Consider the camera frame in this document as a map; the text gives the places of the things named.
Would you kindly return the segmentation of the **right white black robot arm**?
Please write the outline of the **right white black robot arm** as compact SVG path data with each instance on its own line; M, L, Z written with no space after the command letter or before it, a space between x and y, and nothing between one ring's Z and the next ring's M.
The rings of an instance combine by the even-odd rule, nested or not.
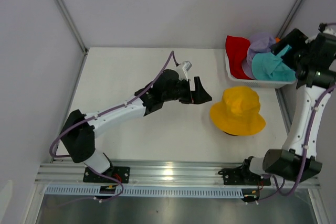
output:
M319 174L322 163L316 160L317 135L324 108L335 85L335 31L321 23L316 36L309 38L293 29L271 47L277 54L286 46L283 62L295 71L297 102L287 139L280 149L270 149L263 158L249 157L239 171L245 184L253 183L258 175L272 174L293 182L303 182Z

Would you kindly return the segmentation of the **teal bucket hat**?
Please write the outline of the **teal bucket hat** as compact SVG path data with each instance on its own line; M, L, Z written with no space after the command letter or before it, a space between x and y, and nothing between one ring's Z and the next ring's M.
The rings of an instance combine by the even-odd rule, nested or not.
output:
M291 47L285 46L277 55L272 52L256 54L251 63L254 77L260 81L293 82L296 80L295 72L282 60L282 56Z

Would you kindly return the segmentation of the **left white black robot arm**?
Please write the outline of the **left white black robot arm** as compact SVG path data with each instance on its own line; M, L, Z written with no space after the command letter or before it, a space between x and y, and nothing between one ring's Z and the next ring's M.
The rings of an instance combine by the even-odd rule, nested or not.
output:
M212 100L199 77L194 77L194 85L195 89L191 90L189 79L182 79L177 71L166 69L119 105L95 113L72 111L60 140L74 163L85 164L95 171L101 182L108 182L113 178L113 165L104 152L96 149L95 140L113 126L161 109L165 102L199 105Z

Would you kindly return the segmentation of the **yellow bucket hat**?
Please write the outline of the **yellow bucket hat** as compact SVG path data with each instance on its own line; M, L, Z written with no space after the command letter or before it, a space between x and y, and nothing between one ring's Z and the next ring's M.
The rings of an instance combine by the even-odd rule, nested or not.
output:
M212 105L209 115L221 131L242 136L255 135L266 126L265 119L260 115L259 95L247 86L224 90L221 101Z

